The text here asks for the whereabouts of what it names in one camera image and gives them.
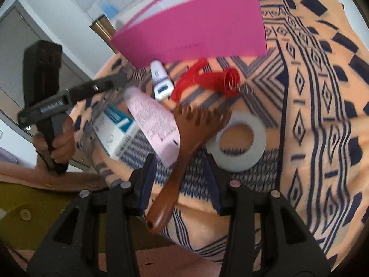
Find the olive green surface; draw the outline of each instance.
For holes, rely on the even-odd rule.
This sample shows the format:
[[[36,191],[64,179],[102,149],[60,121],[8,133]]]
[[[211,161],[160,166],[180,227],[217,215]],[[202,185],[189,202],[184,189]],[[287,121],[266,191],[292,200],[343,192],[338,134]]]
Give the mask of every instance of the olive green surface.
[[[0,238],[15,249],[36,250],[46,232],[75,197],[77,193],[57,193],[0,182],[0,208],[7,212],[0,219]],[[31,217],[23,215],[22,218],[21,211],[30,213]],[[101,253],[105,252],[104,218],[102,215],[100,222]],[[136,217],[130,219],[130,226],[135,250],[172,244],[159,235],[151,235]]]

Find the black clamp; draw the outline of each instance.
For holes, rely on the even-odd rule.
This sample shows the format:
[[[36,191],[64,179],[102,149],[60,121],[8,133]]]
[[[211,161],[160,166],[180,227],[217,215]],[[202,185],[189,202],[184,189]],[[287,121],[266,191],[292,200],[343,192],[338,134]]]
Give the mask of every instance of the black clamp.
[[[57,163],[50,157],[52,142],[63,132],[66,111],[78,101],[98,93],[128,85],[132,76],[123,71],[59,92],[59,70],[62,66],[62,46],[39,40],[28,47],[23,56],[23,94],[25,109],[18,113],[19,128],[36,125],[48,145],[48,153],[40,155],[48,171],[63,174],[68,163]]]
[[[54,223],[27,267],[31,277],[139,277],[130,216],[147,208],[156,174],[149,154],[129,181],[91,194],[83,190]],[[98,268],[99,214],[106,213],[107,272]]]
[[[331,273],[318,243],[278,190],[254,192],[218,168],[211,154],[204,154],[203,160],[213,207],[220,216],[231,216],[221,277],[326,277]],[[256,213],[261,218],[261,269],[253,272]]]

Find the white box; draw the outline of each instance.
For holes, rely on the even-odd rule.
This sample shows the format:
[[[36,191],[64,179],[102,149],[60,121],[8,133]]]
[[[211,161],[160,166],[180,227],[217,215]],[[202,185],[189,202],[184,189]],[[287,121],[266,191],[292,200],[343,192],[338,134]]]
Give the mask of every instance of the white box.
[[[93,130],[109,157],[119,160],[140,127],[114,105],[108,104],[93,122]]]

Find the clamp jaw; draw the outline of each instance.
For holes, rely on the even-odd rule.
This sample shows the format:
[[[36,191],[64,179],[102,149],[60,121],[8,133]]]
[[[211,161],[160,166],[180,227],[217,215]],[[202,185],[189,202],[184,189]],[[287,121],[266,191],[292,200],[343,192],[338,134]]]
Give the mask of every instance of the clamp jaw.
[[[139,277],[130,216],[147,208],[156,173],[149,154],[129,181],[111,190],[83,190],[51,227],[27,267],[30,277]],[[98,268],[99,214],[106,214],[107,272]]]

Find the gray door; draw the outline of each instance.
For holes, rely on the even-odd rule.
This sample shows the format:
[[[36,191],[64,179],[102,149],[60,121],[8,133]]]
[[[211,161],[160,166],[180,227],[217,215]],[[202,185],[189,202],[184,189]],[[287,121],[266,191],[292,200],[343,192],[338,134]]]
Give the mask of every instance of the gray door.
[[[0,112],[12,129],[27,140],[36,134],[35,126],[20,130],[17,113],[24,108],[23,99],[23,52],[39,39],[50,40],[25,12],[19,2],[0,18]],[[60,69],[59,89],[71,88],[88,81],[84,74],[63,54]],[[78,161],[87,164],[83,157]]]

